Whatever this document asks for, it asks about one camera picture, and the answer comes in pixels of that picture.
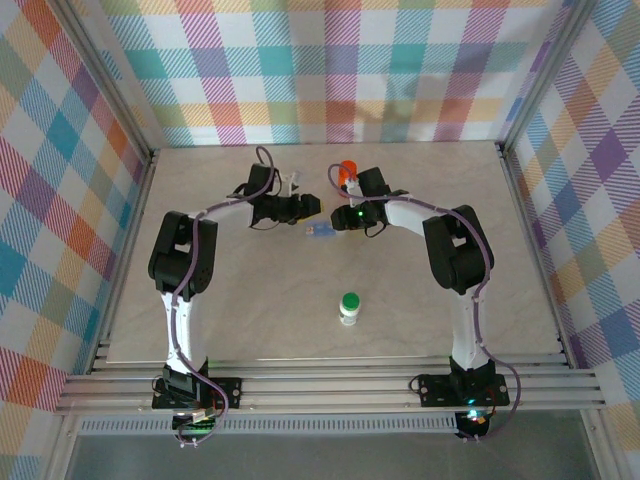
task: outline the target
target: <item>cable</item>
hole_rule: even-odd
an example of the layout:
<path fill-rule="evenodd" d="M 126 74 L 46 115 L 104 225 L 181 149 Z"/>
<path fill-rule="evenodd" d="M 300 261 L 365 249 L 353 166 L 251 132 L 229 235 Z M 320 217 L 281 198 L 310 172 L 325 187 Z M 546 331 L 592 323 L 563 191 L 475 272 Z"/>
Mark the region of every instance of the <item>cable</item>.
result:
<path fill-rule="evenodd" d="M 338 190 L 339 192 L 341 192 L 347 198 L 353 198 L 354 200 L 361 200 L 361 201 L 364 201 L 364 202 L 370 202 L 370 201 L 407 202 L 407 203 L 413 203 L 415 205 L 421 206 L 423 208 L 426 208 L 427 210 L 431 210 L 431 211 L 434 211 L 436 213 L 451 215 L 458 222 L 460 222 L 462 225 L 464 225 L 467 228 L 467 230 L 469 230 L 469 232 L 471 232 L 471 235 L 473 236 L 474 240 L 476 241 L 476 243 L 480 247 L 480 252 L 482 253 L 482 260 L 484 261 L 484 267 L 485 267 L 484 268 L 484 277 L 482 278 L 482 281 L 480 282 L 480 284 L 475 289 L 475 291 L 473 292 L 473 295 L 472 295 L 472 299 L 473 299 L 473 329 L 474 329 L 474 333 L 475 333 L 475 337 L 476 337 L 476 342 L 478 343 L 478 346 L 480 347 L 480 350 L 489 359 L 493 360 L 496 363 L 496 365 L 500 365 L 500 366 L 508 369 L 509 371 L 511 371 L 511 373 L 513 373 L 513 376 L 516 379 L 516 398 L 513 401 L 513 406 L 511 407 L 511 410 L 509 410 L 509 414 L 507 416 L 507 420 L 505 421 L 505 423 L 500 425 L 498 428 L 494 429 L 492 432 L 489 432 L 483 438 L 484 439 L 489 439 L 489 438 L 494 437 L 495 435 L 497 435 L 499 432 L 501 432 L 509 424 L 509 422 L 511 421 L 511 419 L 515 415 L 516 410 L 518 409 L 518 404 L 520 403 L 520 398 L 522 396 L 522 381 L 520 379 L 520 375 L 518 374 L 516 369 L 511 364 L 503 362 L 502 360 L 497 358 L 495 355 L 493 355 L 487 349 L 487 347 L 484 346 L 484 339 L 482 338 L 482 333 L 480 332 L 480 312 L 479 312 L 479 309 L 480 309 L 480 301 L 479 301 L 480 292 L 482 292 L 484 287 L 489 282 L 489 278 L 491 277 L 491 261 L 489 259 L 489 250 L 487 248 L 487 245 L 482 240 L 482 237 L 480 237 L 480 234 L 473 227 L 473 225 L 471 225 L 471 223 L 466 218 L 464 218 L 462 215 L 460 215 L 458 212 L 456 212 L 454 210 L 449 210 L 449 209 L 446 209 L 446 208 L 438 207 L 436 205 L 431 205 L 430 203 L 423 202 L 421 200 L 417 200 L 417 199 L 411 198 L 411 197 L 402 197 L 402 196 L 399 196 L 399 197 L 386 197 L 386 196 L 382 196 L 382 197 L 364 197 L 364 196 L 353 195 L 351 193 L 344 192 L 340 188 L 340 186 L 333 180 L 333 177 L 331 176 L 331 173 L 336 168 L 342 168 L 342 169 L 346 170 L 347 173 L 349 173 L 349 175 L 352 175 L 351 170 L 349 170 L 347 167 L 345 167 L 344 165 L 341 165 L 339 163 L 331 164 L 331 165 L 329 165 L 329 168 L 327 169 L 327 177 L 329 178 L 329 183 L 331 184 L 331 186 L 333 188 L 335 188 L 336 190 Z M 479 439 L 477 437 L 470 437 L 470 438 L 473 438 L 476 441 L 479 441 Z"/>
<path fill-rule="evenodd" d="M 489 392 L 489 396 L 491 397 L 491 401 L 493 402 L 493 408 L 491 409 L 491 414 L 489 414 L 489 418 L 491 418 L 496 414 L 496 404 L 498 402 L 496 400 L 496 394 L 493 393 L 493 390 L 487 388 L 487 392 Z"/>
<path fill-rule="evenodd" d="M 387 225 L 383 224 L 382 228 L 380 230 L 378 230 L 376 233 L 374 233 L 373 235 L 369 235 L 369 229 L 370 227 L 366 227 L 364 229 L 364 236 L 367 238 L 376 238 L 378 235 L 380 235 L 382 232 L 384 232 L 387 229 Z"/>
<path fill-rule="evenodd" d="M 210 206 L 206 210 L 199 212 L 194 217 L 193 240 L 191 244 L 191 264 L 189 265 L 189 269 L 187 270 L 187 273 L 185 274 L 184 278 L 180 281 L 175 291 L 173 292 L 173 295 L 171 296 L 171 307 L 172 307 L 171 322 L 170 322 L 171 323 L 171 341 L 172 341 L 173 349 L 176 352 L 176 356 L 180 359 L 182 364 L 186 367 L 187 370 L 191 372 L 191 374 L 194 377 L 196 377 L 198 380 L 205 383 L 206 385 L 210 386 L 215 392 L 217 392 L 222 397 L 222 401 L 223 401 L 222 413 L 216 420 L 214 427 L 211 429 L 211 431 L 207 435 L 202 437 L 200 440 L 194 440 L 193 443 L 190 444 L 194 447 L 197 447 L 202 442 L 208 440 L 214 434 L 214 432 L 220 427 L 220 425 L 224 422 L 224 419 L 227 416 L 227 412 L 229 411 L 229 398 L 227 397 L 227 394 L 225 393 L 225 391 L 218 384 L 209 380 L 207 377 L 205 377 L 200 372 L 198 372 L 198 370 L 191 364 L 189 359 L 182 353 L 182 349 L 178 342 L 178 335 L 177 335 L 176 317 L 177 317 L 177 310 L 178 310 L 178 297 L 180 296 L 180 293 L 182 293 L 182 291 L 185 289 L 185 287 L 189 284 L 191 277 L 193 277 L 193 273 L 196 268 L 196 263 L 198 262 L 198 251 L 200 248 L 200 245 L 198 243 L 198 224 L 200 220 L 215 210 L 219 210 L 224 207 L 229 207 L 231 205 L 237 205 L 238 203 L 248 202 L 250 200 L 253 200 L 254 198 L 262 195 L 269 189 L 269 186 L 271 185 L 271 182 L 273 181 L 273 177 L 275 175 L 275 166 L 273 164 L 273 158 L 271 157 L 271 153 L 269 153 L 269 151 L 266 148 L 264 148 L 262 145 L 258 145 L 256 147 L 256 156 L 258 157 L 258 160 L 260 160 L 260 163 L 264 164 L 264 160 L 262 159 L 261 152 L 264 152 L 267 155 L 271 170 L 269 172 L 269 178 L 267 182 L 264 184 L 264 186 L 260 190 L 258 190 L 253 195 L 249 195 L 248 197 L 236 198 L 236 199 L 229 198 L 221 203 Z M 179 436 L 181 445 L 185 445 L 184 438 L 180 434 L 180 431 L 178 431 L 178 436 Z"/>
<path fill-rule="evenodd" d="M 413 382 L 415 382 L 420 377 L 420 375 L 422 375 L 422 374 L 419 373 L 418 375 L 413 377 L 411 380 L 409 380 L 409 390 L 411 390 L 416 395 L 420 395 L 420 392 L 418 392 L 415 388 L 413 388 Z"/>
<path fill-rule="evenodd" d="M 273 230 L 274 228 L 276 228 L 278 225 L 280 225 L 280 222 L 276 223 L 275 225 L 271 225 L 268 228 L 256 228 L 256 227 L 249 227 L 251 230 L 258 230 L 259 232 L 266 232 L 268 230 Z"/>
<path fill-rule="evenodd" d="M 276 197 L 278 195 L 280 195 L 280 192 L 282 192 L 282 177 L 280 176 L 280 171 L 276 170 L 276 175 L 278 175 L 278 183 L 280 184 L 280 188 L 278 188 L 278 191 L 276 192 Z"/>
<path fill-rule="evenodd" d="M 246 186 L 247 186 L 246 183 L 241 183 L 240 185 L 238 185 L 236 189 L 233 191 L 233 195 L 239 194 L 241 191 L 243 191 L 246 188 Z"/>

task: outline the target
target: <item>plaid fabric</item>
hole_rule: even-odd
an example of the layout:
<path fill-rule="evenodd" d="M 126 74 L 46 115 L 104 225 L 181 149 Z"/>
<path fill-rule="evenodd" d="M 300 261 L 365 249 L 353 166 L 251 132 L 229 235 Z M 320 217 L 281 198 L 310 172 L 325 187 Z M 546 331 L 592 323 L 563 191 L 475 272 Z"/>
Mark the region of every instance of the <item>plaid fabric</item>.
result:
<path fill-rule="evenodd" d="M 573 0 L 100 3 L 177 147 L 495 139 Z"/>
<path fill-rule="evenodd" d="M 0 479 L 37 472 L 142 162 L 45 0 L 0 0 Z"/>
<path fill-rule="evenodd" d="M 87 4 L 85 3 L 85 0 L 70 0 L 70 1 L 76 13 L 78 14 L 79 18 L 82 20 L 82 23 L 84 24 L 84 27 L 87 33 L 90 35 L 95 48 L 102 55 L 104 65 L 107 67 L 107 70 L 111 74 L 111 78 L 118 86 L 120 93 L 122 94 L 122 96 L 124 97 L 124 100 L 128 104 L 131 110 L 131 113 L 133 114 L 136 120 L 138 128 L 144 135 L 147 143 L 149 145 L 153 145 L 154 147 L 156 146 L 159 147 L 160 145 L 158 145 L 158 140 L 154 138 L 154 136 L 152 135 L 147 119 L 142 113 L 140 105 L 138 104 L 138 102 L 135 101 L 135 97 L 131 91 L 131 88 L 127 83 L 127 81 L 125 80 L 124 75 L 122 74 L 122 71 L 118 67 L 118 64 L 113 58 L 112 52 L 107 48 L 104 40 L 98 33 L 95 19 L 92 16 L 90 16 L 89 9 L 87 8 Z"/>
<path fill-rule="evenodd" d="M 640 475 L 640 0 L 602 0 L 517 148 L 580 364 Z"/>

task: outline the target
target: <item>orange cap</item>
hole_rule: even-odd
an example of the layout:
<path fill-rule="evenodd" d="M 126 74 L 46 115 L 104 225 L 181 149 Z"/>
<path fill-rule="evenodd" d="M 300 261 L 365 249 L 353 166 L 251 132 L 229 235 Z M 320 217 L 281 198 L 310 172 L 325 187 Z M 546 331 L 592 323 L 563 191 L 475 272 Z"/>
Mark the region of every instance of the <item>orange cap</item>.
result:
<path fill-rule="evenodd" d="M 356 165 L 356 163 L 352 162 L 351 160 L 345 160 L 344 162 L 342 162 L 342 165 L 349 169 L 349 171 L 351 172 L 351 179 L 355 180 L 356 175 L 358 174 L 358 166 Z M 347 183 L 348 178 L 349 172 L 347 172 L 346 169 L 341 168 L 340 174 L 338 175 L 338 185 L 342 187 L 345 183 Z"/>

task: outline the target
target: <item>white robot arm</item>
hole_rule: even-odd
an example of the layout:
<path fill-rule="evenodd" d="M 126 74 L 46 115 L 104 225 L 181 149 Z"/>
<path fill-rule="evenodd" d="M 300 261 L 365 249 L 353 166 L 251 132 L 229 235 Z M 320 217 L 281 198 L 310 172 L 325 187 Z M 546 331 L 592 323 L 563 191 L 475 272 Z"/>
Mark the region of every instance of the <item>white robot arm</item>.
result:
<path fill-rule="evenodd" d="M 217 224 L 217 228 L 223 231 L 239 230 L 250 227 L 254 222 L 254 208 L 253 205 L 247 202 L 236 203 L 226 208 L 214 210 L 209 213 L 201 221 L 213 222 Z M 195 214 L 189 214 L 189 218 L 193 218 Z M 215 243 L 213 245 L 206 245 L 205 248 L 213 248 L 215 251 Z M 176 355 L 172 332 L 171 332 L 171 300 L 173 296 L 172 291 L 162 292 L 162 301 L 164 303 L 165 312 L 167 316 L 167 331 L 169 332 L 169 354 L 167 356 L 167 365 L 175 372 L 181 372 L 185 375 L 189 373 L 189 370 L 184 365 L 182 360 Z M 198 367 L 202 366 L 206 359 L 207 354 L 204 349 L 204 345 L 200 340 L 200 323 L 194 318 L 198 318 L 197 310 L 200 297 L 193 295 L 189 300 L 185 300 L 183 296 L 178 297 L 178 311 L 176 314 L 176 335 L 178 337 L 178 344 L 185 357 L 191 362 L 192 365 Z"/>
<path fill-rule="evenodd" d="M 266 183 L 265 173 L 269 173 L 265 172 L 265 169 L 268 170 L 264 165 L 253 166 L 249 182 L 244 186 L 245 194 L 247 190 L 258 191 L 262 188 Z M 477 320 L 482 329 L 485 324 L 484 294 L 481 293 L 476 299 L 473 287 L 481 283 L 486 266 L 478 243 L 469 230 L 456 220 L 456 216 L 464 218 L 463 223 L 471 225 L 476 236 L 479 235 L 488 251 L 490 267 L 493 267 L 493 255 L 473 209 L 462 206 L 454 209 L 454 216 L 440 215 L 419 205 L 402 201 L 401 197 L 407 192 L 391 192 L 377 168 L 358 174 L 358 182 L 349 182 L 347 190 L 379 200 L 352 201 L 349 205 L 336 209 L 331 215 L 334 229 L 365 229 L 366 232 L 366 229 L 381 222 L 383 228 L 392 225 L 410 230 L 424 238 L 431 273 L 438 284 L 445 289 L 453 290 L 455 309 L 452 317 L 454 340 L 450 359 L 451 374 L 425 374 L 420 375 L 420 378 L 416 377 L 420 391 L 423 392 L 420 394 L 421 405 L 433 407 L 508 404 L 504 377 L 496 374 L 495 363 L 488 358 L 476 340 L 474 307 L 477 302 Z M 247 228 L 263 218 L 293 224 L 299 219 L 319 213 L 320 210 L 320 201 L 312 195 L 260 195 L 250 202 L 214 210 L 199 221 L 198 243 L 204 247 L 198 252 L 194 274 L 178 300 L 175 335 L 183 356 L 195 368 L 200 367 L 202 375 L 207 376 L 207 357 L 200 342 L 199 325 L 193 318 L 197 311 L 197 294 L 207 288 L 213 275 L 218 228 Z M 174 405 L 175 399 L 178 398 L 181 402 L 187 400 L 181 403 L 184 408 L 194 404 L 209 408 L 216 405 L 216 400 L 212 398 L 212 393 L 206 385 L 197 380 L 182 359 L 178 358 L 171 328 L 172 295 L 186 275 L 192 253 L 177 247 L 190 245 L 194 216 L 178 212 L 167 213 L 149 262 L 149 275 L 155 280 L 157 290 L 162 293 L 167 314 L 169 352 L 162 380 L 165 391 L 168 392 L 167 398 L 172 400 L 169 403 Z M 218 384 L 224 381 L 237 382 L 239 386 L 241 379 L 225 378 L 215 381 Z M 493 398 L 487 398 L 487 391 L 491 392 Z M 166 403 L 162 404 L 165 396 L 158 397 L 158 400 L 154 399 L 153 408 L 172 408 L 166 406 Z M 231 400 L 237 402 L 237 408 L 239 398 Z"/>
<path fill-rule="evenodd" d="M 425 236 L 424 222 L 439 217 L 435 212 L 413 203 L 390 200 L 385 206 L 385 213 L 389 225 L 406 228 L 407 230 Z M 486 317 L 484 311 L 484 294 L 486 288 L 480 292 L 479 315 L 480 329 L 484 330 Z M 473 290 L 468 289 L 464 294 L 452 292 L 453 350 L 451 357 L 464 370 L 479 368 L 486 365 L 489 358 L 478 345 L 473 324 Z"/>

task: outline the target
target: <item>white bottle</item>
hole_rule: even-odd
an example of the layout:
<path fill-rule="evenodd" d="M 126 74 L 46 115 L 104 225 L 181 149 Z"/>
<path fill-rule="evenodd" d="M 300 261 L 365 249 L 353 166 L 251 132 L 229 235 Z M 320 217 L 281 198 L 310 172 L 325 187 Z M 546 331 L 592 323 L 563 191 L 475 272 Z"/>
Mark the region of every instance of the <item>white bottle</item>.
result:
<path fill-rule="evenodd" d="M 355 325 L 360 313 L 360 297 L 353 292 L 345 293 L 340 302 L 340 321 L 347 326 Z"/>

